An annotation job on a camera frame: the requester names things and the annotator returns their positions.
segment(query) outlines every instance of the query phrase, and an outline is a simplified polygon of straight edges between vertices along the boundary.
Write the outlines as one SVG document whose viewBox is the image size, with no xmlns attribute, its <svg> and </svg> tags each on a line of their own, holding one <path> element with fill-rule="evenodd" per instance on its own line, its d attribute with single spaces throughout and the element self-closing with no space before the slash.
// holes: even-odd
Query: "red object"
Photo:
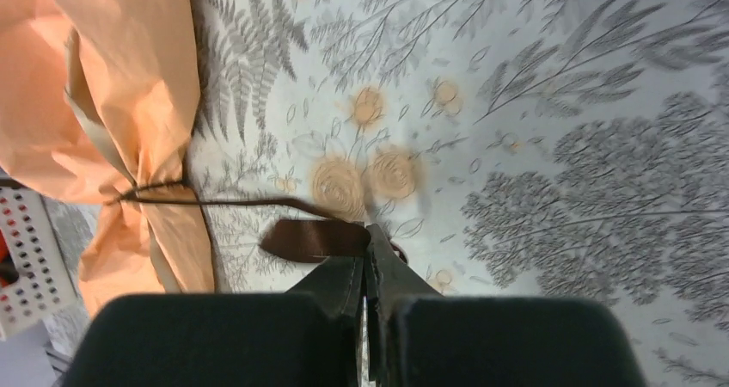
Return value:
<svg viewBox="0 0 729 387">
<path fill-rule="evenodd" d="M 6 256 L 10 255 L 8 250 L 8 244 L 5 242 L 5 237 L 0 231 L 0 261 L 4 260 Z"/>
<path fill-rule="evenodd" d="M 10 251 L 8 250 L 8 244 L 5 242 L 5 237 L 3 236 L 3 233 L 0 231 L 0 261 L 4 260 L 6 257 L 10 256 Z M 3 279 L 3 277 L 0 277 L 0 287 L 8 286 L 10 283 Z M 2 301 L 5 301 L 7 296 L 3 295 Z"/>
</svg>

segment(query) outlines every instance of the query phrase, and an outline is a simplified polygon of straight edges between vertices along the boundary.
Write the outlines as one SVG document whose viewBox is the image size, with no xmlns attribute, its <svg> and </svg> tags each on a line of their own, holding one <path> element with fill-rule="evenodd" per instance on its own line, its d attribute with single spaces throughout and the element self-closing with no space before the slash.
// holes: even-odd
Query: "floral print fabric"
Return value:
<svg viewBox="0 0 729 387">
<path fill-rule="evenodd" d="M 202 196 L 377 222 L 448 295 L 596 299 L 652 385 L 729 384 L 729 0 L 192 3 Z M 256 246 L 300 213 L 206 216 L 227 291 L 312 268 Z"/>
</svg>

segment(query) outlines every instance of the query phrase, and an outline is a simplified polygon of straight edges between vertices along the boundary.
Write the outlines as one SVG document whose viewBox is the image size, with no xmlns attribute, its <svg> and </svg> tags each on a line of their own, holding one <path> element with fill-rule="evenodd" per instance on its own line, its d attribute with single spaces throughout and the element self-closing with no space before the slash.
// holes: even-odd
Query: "white plastic container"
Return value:
<svg viewBox="0 0 729 387">
<path fill-rule="evenodd" d="M 40 196 L 0 175 L 0 231 L 20 279 L 0 289 L 0 340 L 76 301 Z"/>
</svg>

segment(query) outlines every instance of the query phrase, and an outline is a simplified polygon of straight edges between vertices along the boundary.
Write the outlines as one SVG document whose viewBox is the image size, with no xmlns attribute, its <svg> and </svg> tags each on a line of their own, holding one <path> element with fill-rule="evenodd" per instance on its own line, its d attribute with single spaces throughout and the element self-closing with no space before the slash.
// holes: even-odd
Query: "brown ribbon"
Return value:
<svg viewBox="0 0 729 387">
<path fill-rule="evenodd" d="M 133 187 L 114 202 L 130 201 L 140 204 L 184 206 L 288 206 L 325 219 L 280 219 L 260 242 L 261 249 L 294 262 L 321 262 L 328 256 L 364 256 L 370 243 L 370 233 L 361 224 L 335 217 L 330 211 L 296 198 L 267 198 L 261 200 L 165 200 L 145 198 L 140 193 L 163 187 L 182 185 L 182 181 L 162 182 Z M 398 249 L 400 257 L 404 255 Z"/>
</svg>

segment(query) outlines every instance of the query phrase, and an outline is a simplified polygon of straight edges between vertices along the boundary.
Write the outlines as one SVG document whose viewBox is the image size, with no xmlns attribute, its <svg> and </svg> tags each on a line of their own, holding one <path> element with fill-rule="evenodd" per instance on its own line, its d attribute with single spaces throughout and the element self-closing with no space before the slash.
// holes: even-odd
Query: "rose print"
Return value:
<svg viewBox="0 0 729 387">
<path fill-rule="evenodd" d="M 367 170 L 370 187 L 376 195 L 401 200 L 415 192 L 415 165 L 412 155 L 406 150 L 378 153 Z"/>
<path fill-rule="evenodd" d="M 453 82 L 436 81 L 437 86 L 433 90 L 433 100 L 436 105 L 445 111 L 449 116 L 461 113 L 463 99 L 458 96 L 458 86 Z"/>
<path fill-rule="evenodd" d="M 383 96 L 375 88 L 362 89 L 352 103 L 352 119 L 360 129 L 366 129 L 382 117 Z"/>
<path fill-rule="evenodd" d="M 450 285 L 450 283 L 453 282 L 453 274 L 447 269 L 441 269 L 436 272 L 435 277 L 432 278 L 430 274 L 428 274 L 426 276 L 426 282 L 440 293 L 454 290 L 454 288 Z"/>
<path fill-rule="evenodd" d="M 345 220 L 353 221 L 365 214 L 364 190 L 360 173 L 345 159 L 323 159 L 313 176 L 314 202 L 333 211 Z"/>
<path fill-rule="evenodd" d="M 461 109 L 463 109 L 463 98 L 455 83 L 443 80 L 440 77 L 435 82 L 428 79 L 427 83 L 431 100 L 423 108 L 420 116 L 426 116 L 432 110 L 435 110 L 432 117 L 446 114 L 448 117 L 453 118 L 461 113 Z"/>
</svg>

